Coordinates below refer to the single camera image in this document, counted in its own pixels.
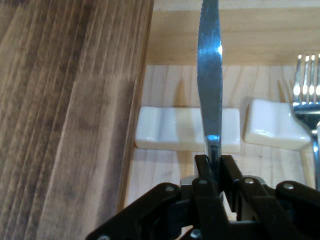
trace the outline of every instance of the fork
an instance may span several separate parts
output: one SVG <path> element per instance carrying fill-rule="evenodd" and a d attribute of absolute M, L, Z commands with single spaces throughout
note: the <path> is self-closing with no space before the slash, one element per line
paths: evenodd
<path fill-rule="evenodd" d="M 320 54 L 317 61 L 315 81 L 316 56 L 305 56 L 304 74 L 301 77 L 302 55 L 298 56 L 293 86 L 293 113 L 301 125 L 311 133 L 314 156 L 315 189 L 320 191 L 320 156 L 317 126 L 320 121 Z"/>

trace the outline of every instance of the wooden plank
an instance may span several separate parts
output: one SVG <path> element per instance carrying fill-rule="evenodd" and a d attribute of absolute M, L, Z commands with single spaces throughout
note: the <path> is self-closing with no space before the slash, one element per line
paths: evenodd
<path fill-rule="evenodd" d="M 220 1 L 224 64 L 285 65 L 320 52 L 320 1 L 234 2 Z M 198 0 L 156 2 L 148 64 L 196 64 L 200 9 Z"/>
<path fill-rule="evenodd" d="M 84 239 L 124 201 L 153 1 L 4 2 L 0 239 Z"/>
<path fill-rule="evenodd" d="M 241 131 L 252 98 L 291 101 L 295 66 L 223 66 L 223 107 L 238 108 Z M 143 106 L 199 107 L 195 66 L 148 66 L 142 93 Z M 125 205 L 129 205 L 162 182 L 179 184 L 194 174 L 196 152 L 135 149 L 130 166 Z M 311 153 L 241 141 L 233 154 L 244 175 L 262 177 L 275 187 L 293 180 L 315 187 Z"/>
<path fill-rule="evenodd" d="M 201 0 L 155 0 L 153 11 L 190 11 L 201 8 Z M 219 8 L 259 9 L 259 8 L 313 8 L 319 7 L 318 0 L 219 0 Z"/>

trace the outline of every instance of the screw head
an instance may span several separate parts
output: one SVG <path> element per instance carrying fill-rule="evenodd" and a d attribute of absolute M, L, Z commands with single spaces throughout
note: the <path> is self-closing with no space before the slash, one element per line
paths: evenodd
<path fill-rule="evenodd" d="M 246 184 L 254 184 L 254 183 L 255 183 L 255 181 L 254 181 L 252 178 L 250 178 L 250 177 L 247 177 L 247 178 L 244 180 L 244 182 L 245 182 Z"/>
<path fill-rule="evenodd" d="M 283 187 L 284 187 L 285 189 L 288 189 L 288 190 L 292 190 L 292 189 L 295 188 L 295 186 L 293 186 L 291 183 L 288 183 L 288 182 L 286 182 L 285 184 L 283 184 Z"/>
<path fill-rule="evenodd" d="M 201 231 L 200 229 L 193 229 L 192 232 L 190 233 L 190 237 L 192 237 L 193 239 L 200 239 L 201 238 Z"/>
<path fill-rule="evenodd" d="M 167 192 L 173 192 L 175 190 L 175 188 L 173 186 L 168 185 L 168 186 L 165 187 L 165 190 Z"/>
<path fill-rule="evenodd" d="M 201 180 L 199 181 L 199 183 L 200 183 L 200 184 L 207 184 L 208 182 L 207 182 L 207 180 L 201 179 Z"/>
<path fill-rule="evenodd" d="M 110 237 L 108 237 L 107 235 L 102 235 L 97 240 L 110 240 Z"/>

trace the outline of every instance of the knife blade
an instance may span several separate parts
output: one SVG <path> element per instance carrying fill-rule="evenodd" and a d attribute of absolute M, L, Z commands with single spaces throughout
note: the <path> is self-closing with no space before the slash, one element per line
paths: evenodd
<path fill-rule="evenodd" d="M 218 0 L 203 0 L 197 46 L 197 85 L 206 154 L 218 182 L 222 125 L 222 45 Z"/>

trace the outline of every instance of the clamp jaw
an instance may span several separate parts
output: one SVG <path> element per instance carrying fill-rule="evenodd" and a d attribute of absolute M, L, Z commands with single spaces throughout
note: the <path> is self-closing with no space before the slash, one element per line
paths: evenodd
<path fill-rule="evenodd" d="M 195 156 L 198 177 L 181 186 L 161 183 L 90 233 L 86 240 L 313 240 L 320 239 L 320 192 L 295 181 L 275 189 L 243 176 L 230 155 L 214 182 L 206 155 Z M 237 221 L 229 221 L 224 192 Z"/>

